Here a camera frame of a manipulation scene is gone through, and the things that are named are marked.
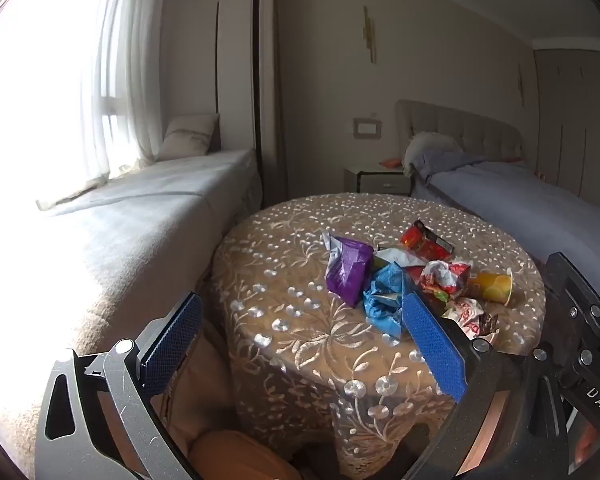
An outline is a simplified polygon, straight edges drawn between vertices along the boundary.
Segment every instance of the purple wrapper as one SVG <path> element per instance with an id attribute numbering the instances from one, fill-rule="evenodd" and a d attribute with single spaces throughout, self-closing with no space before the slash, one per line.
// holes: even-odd
<path id="1" fill-rule="evenodd" d="M 371 274 L 374 248 L 328 232 L 322 234 L 322 240 L 330 252 L 324 275 L 327 289 L 355 306 L 362 298 L 363 285 Z"/>

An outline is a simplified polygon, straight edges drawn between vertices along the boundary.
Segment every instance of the headboard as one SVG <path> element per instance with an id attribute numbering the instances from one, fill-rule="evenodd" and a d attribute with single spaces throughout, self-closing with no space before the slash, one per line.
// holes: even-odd
<path id="1" fill-rule="evenodd" d="M 414 134 L 437 132 L 453 137 L 466 152 L 491 160 L 523 157 L 522 136 L 510 124 L 419 101 L 399 100 L 395 110 L 400 156 Z"/>

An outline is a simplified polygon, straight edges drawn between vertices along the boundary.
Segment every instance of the round table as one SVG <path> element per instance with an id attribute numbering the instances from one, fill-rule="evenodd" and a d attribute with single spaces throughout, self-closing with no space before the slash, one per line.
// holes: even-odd
<path id="1" fill-rule="evenodd" d="M 448 240 L 474 269 L 511 268 L 497 350 L 527 354 L 539 341 L 544 287 L 509 235 L 431 202 L 377 194 L 292 200 L 235 227 L 214 258 L 212 285 L 224 313 L 235 399 L 244 430 L 289 458 L 308 442 L 334 440 L 341 472 L 377 472 L 414 424 L 433 434 L 454 405 L 407 332 L 400 340 L 365 322 L 327 291 L 321 231 L 375 246 L 397 242 L 415 220 Z"/>

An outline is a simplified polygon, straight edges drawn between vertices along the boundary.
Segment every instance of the white pillow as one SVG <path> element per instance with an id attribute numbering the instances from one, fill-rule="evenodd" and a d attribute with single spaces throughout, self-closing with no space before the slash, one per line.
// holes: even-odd
<path id="1" fill-rule="evenodd" d="M 218 114 L 189 114 L 173 118 L 167 127 L 158 160 L 206 155 L 217 120 Z"/>
<path id="2" fill-rule="evenodd" d="M 449 136 L 437 132 L 418 132 L 413 137 L 402 158 L 404 174 L 410 176 L 413 172 L 411 163 L 423 152 L 423 150 L 439 150 L 440 152 L 461 152 L 460 145 Z"/>

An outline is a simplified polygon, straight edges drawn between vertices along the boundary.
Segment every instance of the paper cup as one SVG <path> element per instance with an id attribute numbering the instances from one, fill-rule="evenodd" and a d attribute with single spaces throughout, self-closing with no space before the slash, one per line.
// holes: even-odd
<path id="1" fill-rule="evenodd" d="M 470 274 L 467 290 L 472 298 L 494 301 L 506 305 L 511 298 L 513 289 L 513 273 L 507 269 L 506 274 L 478 272 Z"/>

